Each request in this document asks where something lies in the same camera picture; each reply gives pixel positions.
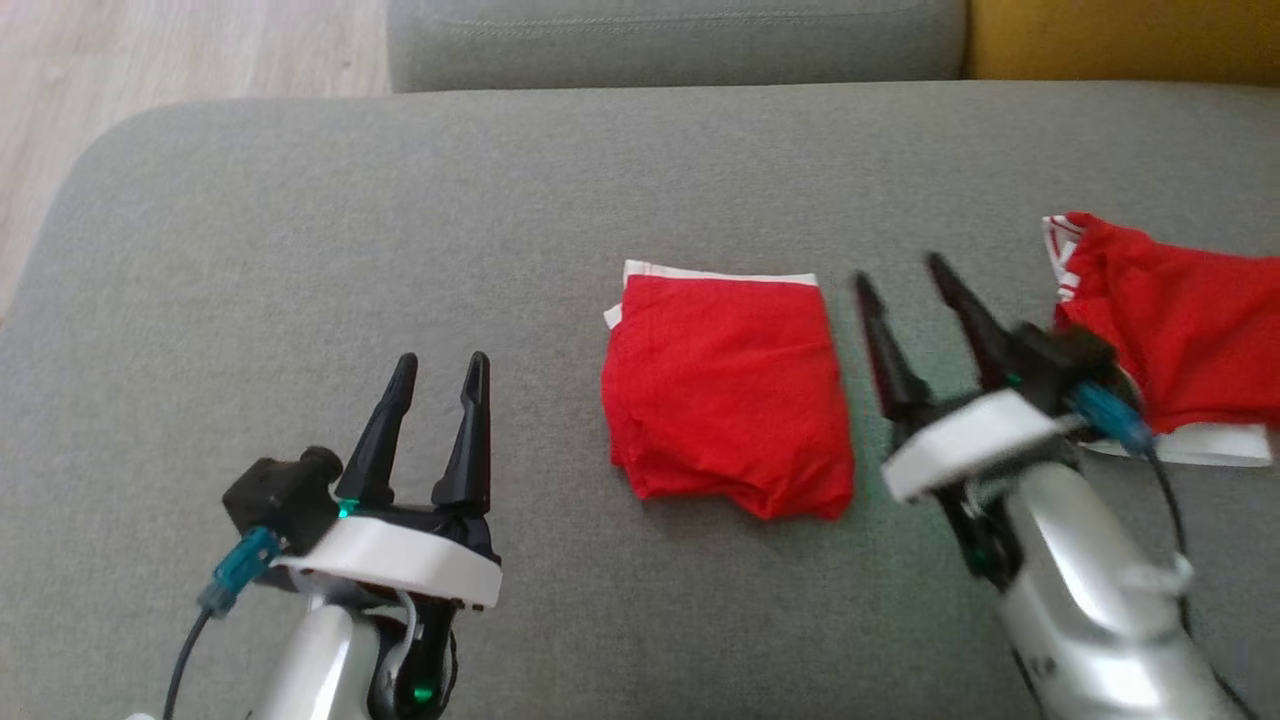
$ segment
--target blue cable connector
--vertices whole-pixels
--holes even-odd
[[[1142,415],[1097,383],[1078,384],[1071,392],[1071,406],[1089,427],[1119,442],[1134,457],[1155,447],[1156,439]]]
[[[280,538],[266,528],[256,527],[244,533],[239,544],[214,568],[214,579],[200,593],[200,606],[214,618],[225,618],[239,593],[266,573],[282,550]]]

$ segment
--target white stripe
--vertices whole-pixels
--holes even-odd
[[[1107,455],[1126,455],[1115,441],[1085,445]],[[1220,465],[1224,468],[1266,468],[1271,465],[1271,447],[1265,425],[1226,425],[1192,423],[1167,436],[1161,436],[1156,452],[1165,462],[1185,465]]]
[[[805,286],[818,286],[818,275],[813,273],[803,275],[727,275],[723,273],[704,273],[701,270],[684,270],[681,268],[668,268],[666,265],[655,265],[653,263],[645,263],[643,260],[627,260],[623,270],[623,284],[626,278],[631,275],[649,275],[655,278],[668,278],[675,281],[696,281],[696,279],[710,279],[710,281],[740,281],[740,282],[759,282],[759,283],[791,283],[791,284],[805,284]]]
[[[1066,229],[1055,224],[1057,220],[1061,224],[1069,225],[1073,229]],[[1052,215],[1047,218],[1041,218],[1041,229],[1044,237],[1044,250],[1048,251],[1050,265],[1053,266],[1053,277],[1057,282],[1069,283],[1073,287],[1080,283],[1080,278],[1074,273],[1066,272],[1066,261],[1071,259],[1075,254],[1075,247],[1079,245],[1080,234],[1079,228],[1071,223],[1066,222],[1066,215]]]
[[[1075,231],[1075,234],[1078,234],[1078,236],[1084,233],[1084,228],[1082,228],[1080,225],[1073,223],[1071,220],[1068,220],[1066,215],[1053,215],[1053,219],[1057,220],[1060,224],[1064,224],[1068,228]]]
[[[604,324],[609,325],[611,331],[613,328],[618,327],[618,323],[621,323],[621,322],[622,322],[622,304],[621,302],[618,302],[613,307],[609,307],[608,310],[604,311]]]

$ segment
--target red cloth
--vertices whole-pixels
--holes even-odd
[[[1116,346],[1156,432],[1280,425],[1280,258],[1161,245],[1087,213],[1050,223],[1050,250],[1066,256],[1059,320]]]
[[[817,286],[631,275],[602,374],[611,456],[641,500],[722,495],[833,520],[854,454]]]

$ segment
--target yellow cushion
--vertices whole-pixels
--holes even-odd
[[[970,0],[966,74],[1280,85],[1280,3]]]

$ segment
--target gray upholstery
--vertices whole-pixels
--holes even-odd
[[[195,594],[264,455],[349,452],[396,356],[422,359],[396,474],[444,468],[467,355],[493,357],[499,607],[458,628],[449,717],[1033,715],[941,515],[877,477],[884,424],[845,286],[881,281],[940,389],[970,382],[927,249],[1006,320],[1044,319],[1046,213],[1276,251],[1280,94],[887,83],[430,94],[188,105],[72,173],[0,329],[6,717],[157,712]],[[860,459],[837,524],[639,503],[608,460],[600,311],[622,261],[815,270]],[[1153,551],[1146,466],[1089,470]],[[1196,626],[1280,715],[1280,477],[1176,468]],[[251,589],[197,646],[179,717],[242,717],[302,607]]]
[[[390,0],[392,87],[946,79],[964,0]]]

